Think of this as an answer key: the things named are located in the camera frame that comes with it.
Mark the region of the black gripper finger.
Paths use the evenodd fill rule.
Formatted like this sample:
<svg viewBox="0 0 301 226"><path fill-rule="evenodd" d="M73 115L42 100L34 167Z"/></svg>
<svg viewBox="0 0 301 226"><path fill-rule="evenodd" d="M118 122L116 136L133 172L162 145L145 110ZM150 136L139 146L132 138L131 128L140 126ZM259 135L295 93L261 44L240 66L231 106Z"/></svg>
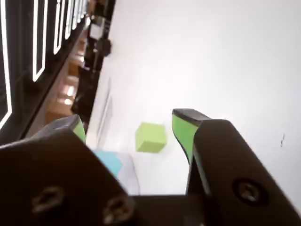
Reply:
<svg viewBox="0 0 301 226"><path fill-rule="evenodd" d="M298 226L301 218L228 120L172 111L172 131L190 165L187 194L201 194L205 226Z"/></svg>
<svg viewBox="0 0 301 226"><path fill-rule="evenodd" d="M79 116L0 148L3 226L127 226L132 200L86 146Z"/></svg>

